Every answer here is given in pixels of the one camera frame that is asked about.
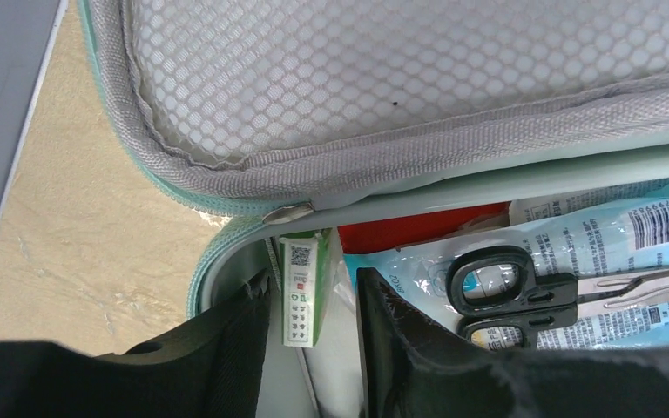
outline scissors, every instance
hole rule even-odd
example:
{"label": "scissors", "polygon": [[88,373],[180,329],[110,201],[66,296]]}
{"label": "scissors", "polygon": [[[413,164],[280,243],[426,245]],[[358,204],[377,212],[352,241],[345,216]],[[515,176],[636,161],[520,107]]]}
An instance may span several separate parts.
{"label": "scissors", "polygon": [[[478,269],[510,266],[517,278],[505,291],[470,299],[463,284]],[[572,273],[535,274],[532,257],[518,246],[490,246],[461,255],[447,272],[445,287],[463,318],[456,333],[470,340],[481,330],[514,327],[521,348],[536,349],[537,335],[570,327],[578,318],[669,302],[669,268],[579,280]]]}

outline zipper pull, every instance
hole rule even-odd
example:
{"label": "zipper pull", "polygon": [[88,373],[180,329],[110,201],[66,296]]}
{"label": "zipper pull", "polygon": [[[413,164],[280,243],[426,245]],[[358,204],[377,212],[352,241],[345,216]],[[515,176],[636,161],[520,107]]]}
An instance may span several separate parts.
{"label": "zipper pull", "polygon": [[314,213],[314,206],[310,202],[300,203],[291,206],[282,206],[263,217],[263,223],[266,225],[287,224],[293,220],[303,218]]}

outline scissors blade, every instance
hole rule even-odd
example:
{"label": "scissors blade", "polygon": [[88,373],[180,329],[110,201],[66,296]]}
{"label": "scissors blade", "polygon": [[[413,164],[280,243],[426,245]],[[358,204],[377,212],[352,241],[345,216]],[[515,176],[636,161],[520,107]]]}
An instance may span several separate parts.
{"label": "scissors blade", "polygon": [[[585,280],[578,282],[579,293],[581,293],[580,285],[582,281]],[[669,268],[652,272],[599,277],[592,281],[593,283],[584,285],[584,290],[594,287],[603,293],[612,289],[623,291],[625,287],[629,287],[629,291],[616,297],[591,300],[579,304],[579,318],[669,302]]]}

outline red object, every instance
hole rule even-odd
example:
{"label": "red object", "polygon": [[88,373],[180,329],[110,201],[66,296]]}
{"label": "red object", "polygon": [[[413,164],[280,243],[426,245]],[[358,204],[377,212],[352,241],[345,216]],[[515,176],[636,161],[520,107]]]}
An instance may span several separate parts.
{"label": "red object", "polygon": [[483,215],[498,215],[509,203],[465,207],[452,211],[425,213],[404,218],[377,220],[340,226],[345,254],[367,254],[406,246],[453,233],[460,226]]}

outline barcode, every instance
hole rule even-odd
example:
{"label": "barcode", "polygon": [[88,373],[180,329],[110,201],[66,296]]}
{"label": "barcode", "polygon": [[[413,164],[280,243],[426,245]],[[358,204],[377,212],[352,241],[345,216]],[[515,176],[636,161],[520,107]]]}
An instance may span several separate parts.
{"label": "barcode", "polygon": [[310,260],[311,248],[304,246],[291,247],[291,265],[308,267],[311,264]]}
{"label": "barcode", "polygon": [[629,212],[629,217],[636,250],[669,242],[669,200]]}

